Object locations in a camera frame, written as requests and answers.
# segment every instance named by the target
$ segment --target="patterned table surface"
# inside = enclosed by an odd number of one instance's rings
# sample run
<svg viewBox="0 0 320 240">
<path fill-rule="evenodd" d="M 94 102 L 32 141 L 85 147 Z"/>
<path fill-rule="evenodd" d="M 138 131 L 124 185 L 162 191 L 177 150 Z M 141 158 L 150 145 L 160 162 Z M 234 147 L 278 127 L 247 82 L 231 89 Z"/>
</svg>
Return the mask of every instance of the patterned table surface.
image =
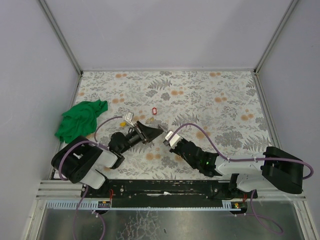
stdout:
<svg viewBox="0 0 320 240">
<path fill-rule="evenodd" d="M 227 155 L 258 153 L 271 144 L 250 71 L 85 72 L 75 104 L 98 99 L 108 101 L 108 111 L 97 119 L 98 125 L 131 111 L 135 121 L 151 127 L 161 124 L 174 131 L 184 123 L 195 123 Z M 152 115 L 154 107 L 157 115 Z M 121 122 L 115 119 L 101 127 L 99 142 L 107 145 L 113 133 L 128 132 Z M 179 133 L 203 150 L 215 152 L 197 128 L 188 126 Z M 208 179 L 170 153 L 164 137 L 125 152 L 119 168 L 100 170 L 109 179 Z M 93 134 L 88 138 L 94 141 Z"/>
</svg>

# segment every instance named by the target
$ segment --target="gray wall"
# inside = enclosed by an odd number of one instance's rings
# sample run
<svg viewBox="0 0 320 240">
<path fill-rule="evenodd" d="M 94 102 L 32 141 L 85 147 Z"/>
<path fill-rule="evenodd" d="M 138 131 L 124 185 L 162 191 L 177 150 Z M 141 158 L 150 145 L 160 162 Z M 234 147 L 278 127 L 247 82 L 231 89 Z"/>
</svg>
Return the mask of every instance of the gray wall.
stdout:
<svg viewBox="0 0 320 240">
<path fill-rule="evenodd" d="M 0 2 L 0 239 L 18 240 L 77 75 L 37 1 Z"/>
<path fill-rule="evenodd" d="M 291 0 L 47 0 L 84 70 L 253 69 Z"/>
<path fill-rule="evenodd" d="M 320 1 L 301 0 L 260 80 L 284 150 L 312 164 L 303 182 L 320 231 Z"/>
</svg>

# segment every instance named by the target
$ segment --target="purple cable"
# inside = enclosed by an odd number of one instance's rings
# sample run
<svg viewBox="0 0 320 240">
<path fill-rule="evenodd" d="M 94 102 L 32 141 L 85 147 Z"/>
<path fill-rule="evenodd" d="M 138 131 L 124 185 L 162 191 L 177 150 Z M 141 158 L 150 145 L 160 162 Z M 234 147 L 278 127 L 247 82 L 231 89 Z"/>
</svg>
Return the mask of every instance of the purple cable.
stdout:
<svg viewBox="0 0 320 240">
<path fill-rule="evenodd" d="M 114 117 L 111 117 L 111 118 L 109 118 L 108 120 L 105 120 L 103 123 L 101 123 L 97 128 L 96 128 L 96 130 L 95 130 L 95 132 L 94 132 L 94 140 L 96 141 L 96 142 L 98 142 L 98 140 L 97 140 L 97 132 L 98 132 L 98 130 L 105 124 L 105 123 L 107 123 L 107 122 L 109 122 L 109 121 L 111 121 L 111 120 L 113 120 L 113 119 L 122 119 L 122 116 L 114 116 Z"/>
<path fill-rule="evenodd" d="M 251 206 L 251 210 L 252 210 L 252 213 L 249 213 L 249 214 L 246 214 L 246 215 L 249 215 L 249 216 L 254 216 L 258 222 L 265 228 L 267 229 L 269 232 L 271 233 L 274 233 L 274 234 L 277 234 L 279 236 L 283 235 L 285 233 L 284 229 L 275 221 L 273 220 L 272 218 L 270 217 L 267 217 L 267 216 L 262 216 L 262 215 L 258 215 L 256 214 L 256 211 L 254 209 L 254 205 L 253 205 L 253 199 L 254 199 L 254 194 L 255 194 L 256 190 L 253 190 L 252 193 L 251 193 L 251 198 L 250 198 L 250 206 Z M 261 220 L 260 218 L 262 219 L 266 219 L 266 220 L 270 220 L 271 222 L 273 222 L 279 229 L 280 229 L 280 232 L 279 231 L 274 231 L 272 230 L 270 227 L 268 227 L 267 225 L 265 225 Z"/>
<path fill-rule="evenodd" d="M 214 148 L 214 150 L 225 160 L 228 160 L 230 162 L 251 162 L 251 161 L 284 161 L 284 162 L 290 162 L 290 163 L 296 163 L 296 164 L 302 164 L 306 167 L 308 167 L 310 169 L 310 173 L 307 176 L 304 176 L 302 179 L 308 179 L 310 178 L 313 174 L 314 174 L 314 169 L 312 168 L 312 166 L 309 163 L 306 163 L 304 161 L 300 161 L 300 160 L 295 160 L 295 159 L 289 159 L 289 158 L 277 158 L 277 157 L 257 157 L 257 158 L 244 158 L 244 159 L 232 159 L 232 158 L 228 158 L 226 156 L 224 156 L 215 146 L 215 144 L 212 142 L 212 140 L 210 139 L 210 137 L 208 136 L 208 134 L 198 125 L 194 124 L 194 123 L 185 123 L 182 124 L 180 127 L 178 127 L 173 134 L 169 137 L 168 142 L 173 138 L 173 136 L 183 127 L 185 126 L 194 126 L 197 129 L 199 129 L 205 136 L 206 138 L 209 140 L 210 144 L 212 145 L 212 147 Z"/>
<path fill-rule="evenodd" d="M 88 185 L 85 187 L 85 191 L 79 201 L 79 203 L 77 204 L 76 208 L 75 208 L 75 213 L 74 213 L 74 217 L 73 217 L 73 224 L 72 224 L 72 234 L 73 234 L 73 239 L 74 240 L 77 240 L 76 238 L 76 232 L 75 232 L 75 225 L 76 225 L 76 216 L 77 216 L 77 212 L 78 212 L 78 209 L 80 207 L 80 204 L 82 203 L 82 201 L 84 200 L 87 192 L 88 192 L 89 188 L 88 188 Z M 105 233 L 106 233 L 106 224 L 105 224 L 105 221 L 104 219 L 102 218 L 102 216 L 98 213 L 96 213 L 96 215 L 101 219 L 102 221 L 102 225 L 103 225 L 103 231 L 102 231 L 102 234 L 101 234 L 101 237 L 99 238 L 99 240 L 102 240 L 105 236 Z"/>
</svg>

